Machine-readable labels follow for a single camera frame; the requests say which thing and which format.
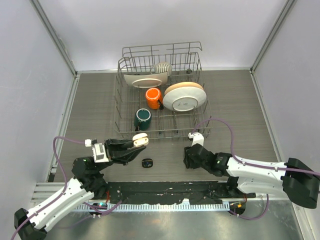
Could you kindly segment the cream square earbud case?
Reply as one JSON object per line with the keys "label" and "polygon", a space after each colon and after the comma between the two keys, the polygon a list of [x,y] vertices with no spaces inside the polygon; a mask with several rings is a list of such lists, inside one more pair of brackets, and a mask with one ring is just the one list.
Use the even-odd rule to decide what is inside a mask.
{"label": "cream square earbud case", "polygon": [[134,135],[132,141],[134,147],[147,146],[149,144],[148,135],[144,132]]}

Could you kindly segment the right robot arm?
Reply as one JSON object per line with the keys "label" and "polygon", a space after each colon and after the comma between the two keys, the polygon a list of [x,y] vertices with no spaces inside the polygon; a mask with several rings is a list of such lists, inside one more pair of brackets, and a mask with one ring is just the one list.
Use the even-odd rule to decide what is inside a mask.
{"label": "right robot arm", "polygon": [[297,158],[286,162],[262,162],[230,153],[212,153],[200,144],[184,149],[183,162],[188,169],[202,168],[216,177],[227,177],[226,193],[262,193],[286,195],[298,206],[316,209],[320,177]]}

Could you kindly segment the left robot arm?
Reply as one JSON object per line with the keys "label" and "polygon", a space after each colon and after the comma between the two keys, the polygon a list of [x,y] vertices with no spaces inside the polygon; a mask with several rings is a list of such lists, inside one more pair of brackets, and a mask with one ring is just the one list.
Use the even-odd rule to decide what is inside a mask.
{"label": "left robot arm", "polygon": [[22,240],[43,240],[52,227],[77,206],[89,200],[106,196],[109,185],[101,171],[113,164],[127,165],[149,143],[146,133],[130,139],[107,139],[103,143],[86,139],[82,145],[92,149],[92,156],[79,157],[72,165],[73,177],[64,180],[64,186],[45,201],[27,210],[20,208],[14,214],[14,236]]}

